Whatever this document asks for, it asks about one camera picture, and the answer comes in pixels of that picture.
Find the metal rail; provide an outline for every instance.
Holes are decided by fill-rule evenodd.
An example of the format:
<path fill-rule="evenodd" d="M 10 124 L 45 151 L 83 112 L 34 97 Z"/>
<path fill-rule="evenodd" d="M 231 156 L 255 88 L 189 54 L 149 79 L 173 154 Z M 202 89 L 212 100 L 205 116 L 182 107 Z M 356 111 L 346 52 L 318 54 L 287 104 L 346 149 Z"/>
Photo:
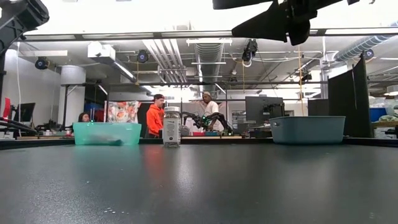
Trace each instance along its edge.
<path fill-rule="evenodd" d="M 327 84 L 327 81 L 320 82 L 305 82 L 304 85 L 308 84 Z M 398 84 L 398 80 L 368 80 L 370 83 L 388 83 L 388 84 Z M 110 83 L 107 86 L 117 87 L 117 86 L 180 86 L 180 85 L 291 85 L 300 84 L 300 82 L 258 82 L 258 81 L 248 81 L 248 82 L 147 82 L 147 83 Z M 97 83 L 73 83 L 73 84 L 63 84 L 61 86 L 86 86 L 86 85 L 99 85 Z"/>

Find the woman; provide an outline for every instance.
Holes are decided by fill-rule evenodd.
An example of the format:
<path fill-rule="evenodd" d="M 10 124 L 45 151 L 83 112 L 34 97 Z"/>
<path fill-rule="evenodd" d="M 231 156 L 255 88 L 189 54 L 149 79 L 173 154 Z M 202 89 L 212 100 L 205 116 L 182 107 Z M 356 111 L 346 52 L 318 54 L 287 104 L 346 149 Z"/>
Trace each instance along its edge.
<path fill-rule="evenodd" d="M 88 115 L 88 113 L 83 112 L 79 115 L 79 120 L 78 122 L 90 122 L 90 116 Z"/>

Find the ventilation duct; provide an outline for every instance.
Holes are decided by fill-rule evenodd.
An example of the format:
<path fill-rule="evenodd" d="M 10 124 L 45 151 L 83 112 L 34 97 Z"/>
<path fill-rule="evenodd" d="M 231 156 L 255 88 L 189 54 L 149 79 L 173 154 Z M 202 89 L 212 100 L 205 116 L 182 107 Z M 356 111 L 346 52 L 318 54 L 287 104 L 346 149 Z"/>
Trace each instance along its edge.
<path fill-rule="evenodd" d="M 398 21 L 393 22 L 389 27 L 398 27 Z M 393 36 L 395 35 L 374 35 L 370 37 L 364 37 L 354 42 L 346 49 L 337 52 L 333 59 L 336 62 L 345 62 L 355 56 L 360 55 L 362 51 L 367 51 L 383 43 L 384 41 L 389 40 Z"/>
<path fill-rule="evenodd" d="M 200 63 L 216 63 L 221 62 L 223 56 L 224 44 L 195 44 L 195 55 L 197 62 Z M 203 82 L 216 82 L 220 71 L 220 65 L 198 65 L 198 72 L 203 77 Z M 213 85 L 203 86 L 203 91 L 215 91 Z"/>
<path fill-rule="evenodd" d="M 87 52 L 88 58 L 93 59 L 95 62 L 103 63 L 113 67 L 117 71 L 120 71 L 120 74 L 132 83 L 137 82 L 137 77 L 130 72 L 128 67 L 123 64 L 123 62 L 116 58 L 116 51 L 109 44 L 102 45 L 99 42 L 92 42 L 88 45 Z M 148 93 L 154 92 L 153 88 L 150 86 L 140 86 L 139 88 Z"/>

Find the blue plastic bin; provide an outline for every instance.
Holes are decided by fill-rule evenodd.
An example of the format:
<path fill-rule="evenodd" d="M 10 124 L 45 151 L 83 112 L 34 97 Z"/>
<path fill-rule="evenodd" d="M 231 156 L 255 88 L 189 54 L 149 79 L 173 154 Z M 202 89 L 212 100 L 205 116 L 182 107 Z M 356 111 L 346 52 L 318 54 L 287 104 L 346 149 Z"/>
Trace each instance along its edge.
<path fill-rule="evenodd" d="M 78 146 L 132 146 L 139 142 L 141 124 L 74 123 L 73 130 Z"/>
<path fill-rule="evenodd" d="M 385 108 L 371 108 L 371 122 L 379 121 L 381 116 L 387 115 L 387 111 Z"/>
<path fill-rule="evenodd" d="M 343 140 L 344 116 L 296 116 L 269 120 L 277 144 L 338 144 Z"/>

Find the computer monitor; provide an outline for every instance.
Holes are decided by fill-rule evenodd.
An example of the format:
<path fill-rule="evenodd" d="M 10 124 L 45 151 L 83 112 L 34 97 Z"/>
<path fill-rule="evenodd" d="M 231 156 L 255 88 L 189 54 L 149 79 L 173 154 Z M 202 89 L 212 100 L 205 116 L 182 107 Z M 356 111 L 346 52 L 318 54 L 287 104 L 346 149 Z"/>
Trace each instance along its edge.
<path fill-rule="evenodd" d="M 14 121 L 19 120 L 19 107 L 21 107 L 21 122 L 31 122 L 35 105 L 36 103 L 22 103 L 18 105 L 17 112 L 14 116 Z"/>
<path fill-rule="evenodd" d="M 246 121 L 255 121 L 263 125 L 270 118 L 285 116 L 284 99 L 266 96 L 247 96 Z"/>

